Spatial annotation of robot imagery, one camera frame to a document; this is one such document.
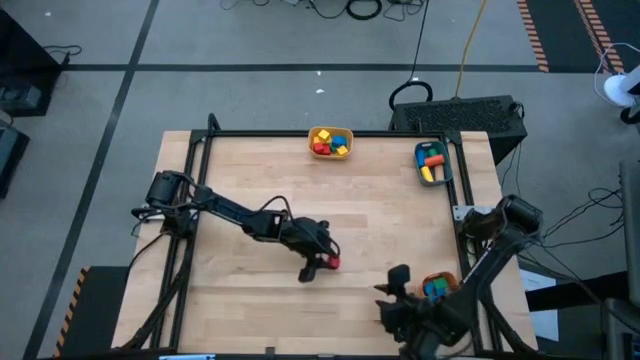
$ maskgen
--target black metal frame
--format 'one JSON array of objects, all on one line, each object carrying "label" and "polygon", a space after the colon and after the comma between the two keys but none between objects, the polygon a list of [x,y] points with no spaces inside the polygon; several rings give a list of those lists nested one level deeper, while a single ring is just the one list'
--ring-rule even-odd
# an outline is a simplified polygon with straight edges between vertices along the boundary
[{"label": "black metal frame", "polygon": [[[415,132],[400,132],[400,131],[389,131],[389,130],[356,130],[353,131],[354,137],[380,137],[380,138],[436,138],[443,143],[447,143],[447,140],[451,141],[454,144],[456,150],[456,158],[458,162],[458,168],[460,171],[460,178],[462,180],[462,190],[464,193],[465,204],[473,205],[473,194],[471,190],[471,182],[469,179],[469,173],[467,170],[467,165],[465,162],[464,150],[462,148],[462,140],[459,132],[447,132],[447,133],[415,133]],[[186,174],[191,175],[193,172],[193,165],[195,162],[195,154],[196,148],[200,144],[200,142],[204,141],[204,151],[202,154],[202,158],[200,160],[200,170],[198,174],[198,184],[204,184],[206,181],[207,172],[209,170],[209,159],[211,154],[211,145],[213,143],[214,138],[216,137],[306,137],[308,135],[307,130],[222,130],[220,125],[218,124],[215,116],[213,114],[209,115],[209,128],[207,130],[192,130],[191,136],[189,138],[189,148],[187,151],[187,158],[184,167],[184,172]],[[458,205],[458,197],[456,195],[455,184],[453,181],[449,181],[446,184],[447,193],[449,196],[449,209],[451,211],[451,218],[455,219],[453,214],[453,207]],[[185,200],[187,196],[187,189],[183,188],[180,192],[180,199]],[[174,274],[175,263],[178,255],[178,247],[181,241],[185,241],[186,247],[184,250],[183,261],[187,261],[187,273],[186,273],[186,281],[182,284],[176,300],[176,308],[175,314],[173,318],[173,324],[171,326],[171,335],[169,340],[169,349],[176,350],[178,349],[179,341],[180,341],[180,332],[182,328],[182,319],[184,316],[184,308],[186,305],[186,296],[187,290],[189,288],[189,276],[191,272],[192,260],[193,260],[193,252],[195,249],[195,240],[197,235],[197,226],[199,222],[199,218],[195,220],[195,229],[192,232],[192,235],[187,239],[178,239],[172,238],[171,243],[169,245],[169,251],[167,253],[167,260],[165,263],[164,274],[162,278],[162,285],[160,289],[159,299],[163,299],[167,295],[167,291],[171,284],[171,280]],[[457,236],[457,232],[455,231],[457,222],[454,222],[454,236],[456,237],[457,249],[458,249],[458,260],[460,263],[460,269],[462,272],[462,276],[466,276],[471,270],[471,264],[469,262],[467,244],[462,241]],[[480,245],[476,245],[475,254],[477,257],[481,256],[483,253],[483,248]],[[487,303],[493,305],[491,300],[491,293],[489,293],[488,299],[486,299]],[[502,351],[502,342],[500,334],[492,321],[491,317],[487,317],[491,343],[493,347],[493,351]],[[164,321],[159,321],[156,325],[152,336],[149,347],[151,349],[158,349],[160,346],[160,338],[162,335],[164,326]],[[484,347],[482,345],[482,338],[480,335],[478,324],[475,324],[471,328],[471,336],[473,340],[473,348],[475,353],[484,352]],[[234,354],[221,354],[223,357],[233,358]],[[242,355],[243,358],[253,357],[254,355]],[[255,354],[256,357],[264,358],[265,354]],[[347,356],[343,358],[357,358],[353,356]],[[368,356],[367,358],[376,358],[376,359],[396,359],[396,356]]]}]

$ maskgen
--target floor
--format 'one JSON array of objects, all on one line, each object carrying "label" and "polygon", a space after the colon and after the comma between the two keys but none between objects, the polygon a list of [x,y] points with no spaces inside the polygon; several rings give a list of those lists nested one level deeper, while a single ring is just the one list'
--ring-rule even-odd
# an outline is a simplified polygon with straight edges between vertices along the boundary
[{"label": "floor", "polygon": [[[40,44],[84,48],[48,114],[16,119],[32,141],[0,205],[0,228],[20,234],[0,241],[0,282],[11,289],[0,297],[2,358],[23,356],[39,314],[42,346],[35,341],[30,351],[50,356],[80,268],[129,262],[129,210],[143,201],[164,131],[204,128],[209,112],[226,129],[387,127],[387,99],[409,75],[420,17],[324,20],[306,3],[241,0],[223,11],[218,1],[0,0]],[[343,3],[317,2],[327,14]],[[429,71],[415,76],[436,100],[454,94],[479,4],[431,2],[419,56]],[[519,173],[522,196],[552,224],[587,201],[589,189],[618,188],[617,162],[640,151],[637,130],[596,97],[592,75],[538,72],[515,0],[489,2],[468,64],[461,97],[510,94],[526,107],[529,136],[505,194],[518,191]],[[423,97],[408,91],[398,100]],[[618,215],[594,208],[548,242],[605,234]],[[68,269],[58,262],[65,246]],[[538,250],[543,264],[564,271]],[[582,277],[626,266],[620,232],[554,253]],[[64,281],[48,292],[56,266]]]}]

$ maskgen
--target red block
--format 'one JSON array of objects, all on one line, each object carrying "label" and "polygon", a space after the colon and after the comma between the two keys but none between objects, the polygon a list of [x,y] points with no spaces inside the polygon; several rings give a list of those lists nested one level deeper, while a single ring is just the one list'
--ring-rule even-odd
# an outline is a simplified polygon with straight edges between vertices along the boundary
[{"label": "red block", "polygon": [[324,155],[324,144],[323,143],[315,143],[313,144],[312,150],[314,153],[318,155]]}]

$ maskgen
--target yellow bowl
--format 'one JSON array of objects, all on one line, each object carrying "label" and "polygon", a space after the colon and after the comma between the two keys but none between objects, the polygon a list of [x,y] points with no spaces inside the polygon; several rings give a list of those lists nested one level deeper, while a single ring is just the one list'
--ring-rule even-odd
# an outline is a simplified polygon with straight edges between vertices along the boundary
[{"label": "yellow bowl", "polygon": [[[320,131],[327,130],[331,133],[331,136],[344,136],[347,138],[347,153],[344,155],[331,154],[331,155],[318,155],[313,151],[313,138],[318,136]],[[351,150],[353,149],[353,133],[349,129],[344,128],[336,128],[331,126],[316,126],[309,130],[309,139],[307,142],[307,146],[311,155],[313,155],[316,159],[325,159],[325,160],[346,160],[349,154],[351,154]]]}]

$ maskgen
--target blue block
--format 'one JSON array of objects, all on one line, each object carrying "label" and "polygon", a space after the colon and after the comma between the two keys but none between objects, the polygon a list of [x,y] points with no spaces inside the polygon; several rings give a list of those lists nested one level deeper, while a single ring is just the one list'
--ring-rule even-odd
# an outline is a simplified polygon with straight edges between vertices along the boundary
[{"label": "blue block", "polygon": [[336,149],[339,148],[340,146],[347,146],[347,138],[344,136],[334,136],[331,139],[331,145],[335,146]]},{"label": "blue block", "polygon": [[424,166],[424,160],[427,158],[427,153],[424,150],[418,150],[416,152],[416,160],[418,161],[418,166]]}]

